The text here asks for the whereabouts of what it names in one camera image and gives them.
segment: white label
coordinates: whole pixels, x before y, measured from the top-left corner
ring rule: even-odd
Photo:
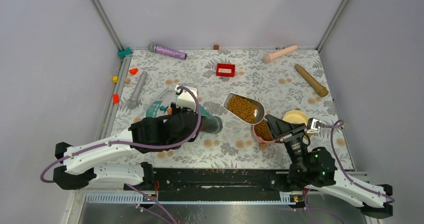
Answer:
[[[231,69],[219,68],[218,73],[231,73]]]

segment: floral tablecloth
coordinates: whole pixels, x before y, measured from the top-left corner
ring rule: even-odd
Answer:
[[[324,98],[317,96],[294,69],[295,64],[300,64],[328,89],[316,50],[296,50],[268,64],[262,62],[262,56],[273,50],[182,51],[188,55],[186,60],[147,50],[134,51],[129,68],[137,67],[139,72],[135,76],[127,76],[131,83],[124,87],[120,96],[111,135],[143,118],[146,109],[159,94],[177,84],[198,88],[200,104],[212,115],[222,118],[222,131],[214,135],[200,133],[194,142],[186,143],[178,150],[120,158],[115,163],[134,165],[147,161],[154,167],[167,168],[288,169],[291,161],[283,144],[271,144],[261,151],[252,137],[252,127],[222,108],[221,104],[229,92],[259,100],[267,114],[280,118],[285,112],[300,108],[309,117],[328,124],[338,119],[331,94]],[[217,63],[235,64],[236,76],[216,76]],[[140,97],[141,104],[130,110],[126,101],[143,70],[148,72],[148,78]],[[334,140],[343,167],[352,169],[341,131],[335,133]],[[309,149],[318,146],[324,146],[331,152],[329,129],[322,129],[311,137]]]

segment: metal scoop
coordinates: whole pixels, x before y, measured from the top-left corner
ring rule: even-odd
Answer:
[[[237,116],[235,113],[231,112],[228,109],[228,102],[234,96],[245,98],[245,99],[249,100],[255,106],[254,121],[253,122],[247,122],[247,121],[241,119],[239,116]],[[251,98],[248,98],[248,97],[244,97],[244,96],[241,96],[241,95],[238,95],[238,94],[235,94],[235,93],[229,93],[227,95],[225,101],[224,101],[224,104],[222,104],[222,106],[226,110],[228,110],[228,112],[231,112],[232,114],[236,115],[238,118],[240,118],[241,120],[243,120],[244,122],[247,122],[247,123],[249,123],[251,125],[255,125],[255,124],[260,123],[262,121],[262,119],[264,119],[264,117],[265,117],[265,109],[264,109],[264,106],[261,103],[259,103],[258,101],[254,100],[254,99],[251,99]]]

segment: white wall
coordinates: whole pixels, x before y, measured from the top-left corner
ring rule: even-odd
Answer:
[[[116,51],[90,0],[0,0],[0,223],[61,223],[69,192],[39,175],[94,140]]]
[[[422,223],[423,0],[351,0],[321,53],[356,165],[393,186],[385,224]]]
[[[100,0],[124,46],[315,48],[341,0]]]

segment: brown pellets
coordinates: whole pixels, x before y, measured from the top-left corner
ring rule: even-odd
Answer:
[[[270,129],[266,121],[261,121],[256,124],[254,127],[254,133],[264,141],[272,141],[273,137],[271,135]]]
[[[247,99],[233,96],[228,102],[228,110],[248,123],[255,121],[255,106]]]

